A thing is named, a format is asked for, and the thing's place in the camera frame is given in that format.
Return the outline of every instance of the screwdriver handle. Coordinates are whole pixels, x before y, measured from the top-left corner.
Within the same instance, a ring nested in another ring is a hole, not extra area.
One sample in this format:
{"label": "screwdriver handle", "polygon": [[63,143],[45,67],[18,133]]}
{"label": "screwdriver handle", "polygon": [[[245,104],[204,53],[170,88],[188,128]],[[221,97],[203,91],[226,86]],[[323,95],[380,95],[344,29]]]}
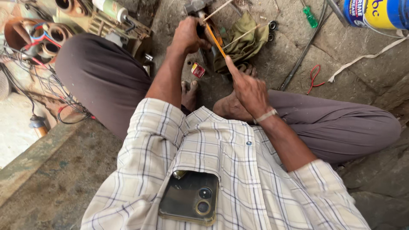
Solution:
{"label": "screwdriver handle", "polygon": [[310,23],[311,28],[316,28],[318,26],[318,22],[315,19],[314,15],[311,13],[310,7],[305,6],[303,12],[307,16],[307,20]]}

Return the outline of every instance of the grease bucket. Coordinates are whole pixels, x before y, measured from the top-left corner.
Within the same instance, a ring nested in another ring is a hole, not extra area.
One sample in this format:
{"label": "grease bucket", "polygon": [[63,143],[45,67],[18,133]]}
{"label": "grease bucket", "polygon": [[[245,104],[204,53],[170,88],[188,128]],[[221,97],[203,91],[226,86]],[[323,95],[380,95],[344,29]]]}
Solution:
{"label": "grease bucket", "polygon": [[409,0],[345,0],[344,14],[356,27],[409,29]]}

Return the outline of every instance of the plaid shirt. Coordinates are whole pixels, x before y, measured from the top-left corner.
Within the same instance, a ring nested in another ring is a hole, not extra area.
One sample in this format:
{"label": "plaid shirt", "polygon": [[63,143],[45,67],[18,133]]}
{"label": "plaid shirt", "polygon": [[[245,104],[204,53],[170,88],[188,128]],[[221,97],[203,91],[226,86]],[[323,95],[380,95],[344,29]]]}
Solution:
{"label": "plaid shirt", "polygon": [[[216,222],[162,219],[159,203],[176,170],[219,178]],[[369,229],[341,178],[316,160],[287,173],[259,126],[223,119],[205,107],[185,116],[142,100],[118,154],[118,169],[86,210],[82,229]]]}

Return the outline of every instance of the olive green cloth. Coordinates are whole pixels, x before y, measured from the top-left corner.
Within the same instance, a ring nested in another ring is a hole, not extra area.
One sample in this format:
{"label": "olive green cloth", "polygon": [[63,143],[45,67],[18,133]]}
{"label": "olive green cloth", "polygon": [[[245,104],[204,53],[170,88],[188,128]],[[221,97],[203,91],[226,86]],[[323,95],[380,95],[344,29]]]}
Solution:
{"label": "olive green cloth", "polygon": [[[256,25],[256,21],[247,11],[227,32],[230,42],[253,29]],[[266,44],[268,33],[268,25],[259,27],[228,46],[224,52],[232,58],[237,68],[240,68],[242,65],[247,65],[245,61],[256,55],[262,46]],[[227,68],[226,62],[220,52],[214,57],[213,67],[216,73],[229,74],[229,69]]]}

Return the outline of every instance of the brown trousers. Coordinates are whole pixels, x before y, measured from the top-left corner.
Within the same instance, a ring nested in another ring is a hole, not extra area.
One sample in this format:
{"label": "brown trousers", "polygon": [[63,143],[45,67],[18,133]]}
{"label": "brown trousers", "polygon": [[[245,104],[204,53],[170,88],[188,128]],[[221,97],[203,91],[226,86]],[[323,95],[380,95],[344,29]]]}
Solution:
{"label": "brown trousers", "polygon": [[[92,34],[77,35],[58,54],[61,81],[96,118],[124,139],[151,79],[127,51]],[[269,90],[270,103],[319,158],[338,163],[395,142],[400,124],[379,108]]]}

